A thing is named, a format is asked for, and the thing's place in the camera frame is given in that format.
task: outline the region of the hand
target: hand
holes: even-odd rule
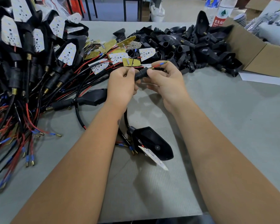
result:
[[[122,113],[127,109],[127,104],[139,89],[135,85],[133,67],[120,67],[111,72],[108,82],[108,95],[106,103],[116,106]]]
[[[162,61],[152,63],[152,66],[160,64]],[[185,99],[189,99],[187,89],[181,72],[172,64],[167,62],[161,65],[167,72],[157,70],[147,70],[149,78],[143,78],[147,88],[159,93],[163,100],[165,108],[173,113],[183,104]]]

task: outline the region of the person's right hand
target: person's right hand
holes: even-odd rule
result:
[[[152,63],[156,66],[163,61]],[[168,73],[157,70],[147,70],[149,78],[143,78],[143,82],[148,83],[147,88],[159,93],[163,100],[165,108],[173,113],[189,99],[187,89],[181,72],[170,61],[161,65]]]

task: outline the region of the plastic bottle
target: plastic bottle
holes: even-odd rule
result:
[[[228,16],[230,16],[234,9],[237,0],[222,0],[218,8],[216,17],[212,26],[222,26]]]
[[[214,18],[217,14],[220,0],[206,0],[204,11],[208,17],[210,25],[213,24]]]

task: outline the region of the floor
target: floor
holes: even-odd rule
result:
[[[123,0],[95,0],[98,18],[95,17],[92,0],[88,0],[93,21],[124,21]],[[195,22],[199,11],[203,10],[204,0],[162,0],[165,9],[165,22]],[[127,21],[137,22],[137,1],[127,1]],[[231,17],[244,10],[234,9]],[[83,20],[89,20],[87,13]]]

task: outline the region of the person's left hand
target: person's left hand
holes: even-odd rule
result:
[[[127,104],[139,89],[135,85],[135,73],[133,67],[120,67],[111,72],[108,82],[108,94],[106,103],[120,109],[122,113],[127,109]]]

